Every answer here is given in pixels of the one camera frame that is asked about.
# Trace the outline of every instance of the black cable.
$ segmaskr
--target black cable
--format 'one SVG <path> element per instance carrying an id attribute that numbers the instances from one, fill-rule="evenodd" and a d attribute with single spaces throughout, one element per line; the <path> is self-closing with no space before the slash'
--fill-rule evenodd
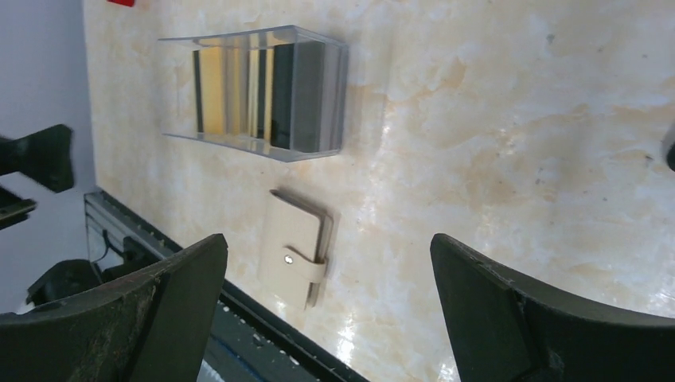
<path id="1" fill-rule="evenodd" d="M 107 229 L 103 230 L 103 242 L 105 243 L 105 246 L 106 246 L 106 249 L 103 252 L 103 256 L 101 256 L 98 259 L 92 261 L 92 263 L 98 263 L 99 261 L 105 259 L 105 256 L 107 256 L 108 250 L 110 250 L 110 249 L 112 249 L 112 251 L 115 252 L 116 254 L 118 254 L 120 256 L 122 255 L 122 252 L 119 249 L 115 248 L 115 246 L 112 245 L 112 243 L 110 242 L 110 239 L 108 239 Z"/>

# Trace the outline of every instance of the marble surface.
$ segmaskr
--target marble surface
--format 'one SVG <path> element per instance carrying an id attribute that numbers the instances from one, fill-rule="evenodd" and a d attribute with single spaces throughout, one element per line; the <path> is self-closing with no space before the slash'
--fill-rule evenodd
<path id="1" fill-rule="evenodd" d="M 85 1 L 100 186 L 373 381 L 456 381 L 429 243 L 450 234 L 557 287 L 675 317 L 675 2 Z M 345 148 L 283 164 L 167 138 L 192 72 L 160 37 L 296 24 L 349 43 Z M 256 280 L 269 189 L 338 213 L 318 304 Z"/>

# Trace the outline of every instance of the white wall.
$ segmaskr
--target white wall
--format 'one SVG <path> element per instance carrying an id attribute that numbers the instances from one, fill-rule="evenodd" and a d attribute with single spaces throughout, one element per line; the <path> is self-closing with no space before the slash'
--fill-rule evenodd
<path id="1" fill-rule="evenodd" d="M 0 231 L 0 312 L 15 310 L 55 263 L 87 256 L 82 196 L 95 184 L 81 1 L 0 2 L 0 135 L 58 123 L 75 131 L 74 189 L 54 194 L 20 174 L 0 177 L 38 203 L 27 221 Z"/>

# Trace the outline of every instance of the clear acrylic box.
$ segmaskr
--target clear acrylic box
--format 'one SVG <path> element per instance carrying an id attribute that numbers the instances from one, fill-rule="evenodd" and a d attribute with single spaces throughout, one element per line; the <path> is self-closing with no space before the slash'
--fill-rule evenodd
<path id="1" fill-rule="evenodd" d="M 165 134 L 282 162 L 342 145 L 347 45 L 294 25 L 165 38 L 193 56 L 197 128 Z"/>

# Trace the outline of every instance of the beige wallet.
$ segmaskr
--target beige wallet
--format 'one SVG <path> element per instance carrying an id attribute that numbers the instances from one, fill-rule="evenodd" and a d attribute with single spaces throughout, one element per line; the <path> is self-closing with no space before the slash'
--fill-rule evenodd
<path id="1" fill-rule="evenodd" d="M 286 304 L 314 304 L 326 273 L 330 217 L 310 203 L 278 190 L 267 199 L 258 279 Z"/>

